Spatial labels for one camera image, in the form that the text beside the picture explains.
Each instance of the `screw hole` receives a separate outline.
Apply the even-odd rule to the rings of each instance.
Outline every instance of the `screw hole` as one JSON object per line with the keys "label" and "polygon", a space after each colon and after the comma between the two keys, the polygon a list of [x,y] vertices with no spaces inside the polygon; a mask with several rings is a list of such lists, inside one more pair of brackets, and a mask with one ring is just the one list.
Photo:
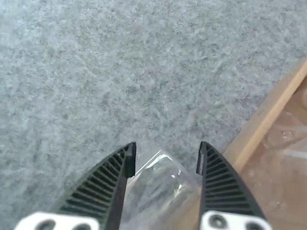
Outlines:
{"label": "screw hole", "polygon": [[88,224],[80,224],[76,226],[73,230],[91,230],[91,227]]}
{"label": "screw hole", "polygon": [[261,227],[259,224],[256,223],[248,223],[246,225],[247,230],[263,230],[263,227]]}
{"label": "screw hole", "polygon": [[56,225],[54,220],[48,219],[39,223],[35,230],[53,230]]}
{"label": "screw hole", "polygon": [[224,229],[227,226],[226,220],[220,215],[211,216],[209,219],[209,223],[212,227],[216,229]]}

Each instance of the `gray carpet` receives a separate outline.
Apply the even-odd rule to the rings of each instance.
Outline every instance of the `gray carpet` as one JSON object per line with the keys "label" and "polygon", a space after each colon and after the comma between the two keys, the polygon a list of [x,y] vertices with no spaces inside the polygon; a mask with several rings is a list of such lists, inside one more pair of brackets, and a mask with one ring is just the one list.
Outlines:
{"label": "gray carpet", "polygon": [[1,229],[132,140],[194,173],[306,52],[306,0],[1,0]]}

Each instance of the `ribbed rubber pad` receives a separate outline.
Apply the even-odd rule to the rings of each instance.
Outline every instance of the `ribbed rubber pad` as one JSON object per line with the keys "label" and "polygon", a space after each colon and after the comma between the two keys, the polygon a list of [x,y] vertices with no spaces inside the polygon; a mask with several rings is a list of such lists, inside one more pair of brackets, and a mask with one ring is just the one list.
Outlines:
{"label": "ribbed rubber pad", "polygon": [[53,212],[97,219],[100,229],[118,230],[127,178],[135,175],[136,143],[115,151],[86,173]]}
{"label": "ribbed rubber pad", "polygon": [[207,142],[201,143],[196,172],[203,176],[200,217],[215,210],[265,218],[236,171]]}

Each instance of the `plastic bag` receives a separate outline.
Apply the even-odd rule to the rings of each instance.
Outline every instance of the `plastic bag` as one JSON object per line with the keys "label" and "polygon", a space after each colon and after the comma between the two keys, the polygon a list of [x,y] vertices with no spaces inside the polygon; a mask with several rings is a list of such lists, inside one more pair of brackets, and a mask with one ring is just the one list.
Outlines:
{"label": "plastic bag", "polygon": [[182,165],[158,150],[127,184],[120,229],[170,229],[171,218],[184,212],[199,191]]}
{"label": "plastic bag", "polygon": [[290,99],[242,178],[269,220],[307,228],[307,91]]}

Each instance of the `transparent plastic wrap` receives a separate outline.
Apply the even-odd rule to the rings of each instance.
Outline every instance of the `transparent plastic wrap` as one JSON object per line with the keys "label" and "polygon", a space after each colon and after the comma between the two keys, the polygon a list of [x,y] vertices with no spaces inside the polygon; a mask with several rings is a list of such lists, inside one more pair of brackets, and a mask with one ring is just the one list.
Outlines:
{"label": "transparent plastic wrap", "polygon": [[292,96],[241,174],[267,218],[293,229],[307,228],[306,102],[306,89]]}
{"label": "transparent plastic wrap", "polygon": [[176,229],[176,218],[200,195],[197,182],[182,165],[164,150],[155,149],[127,184],[121,230]]}

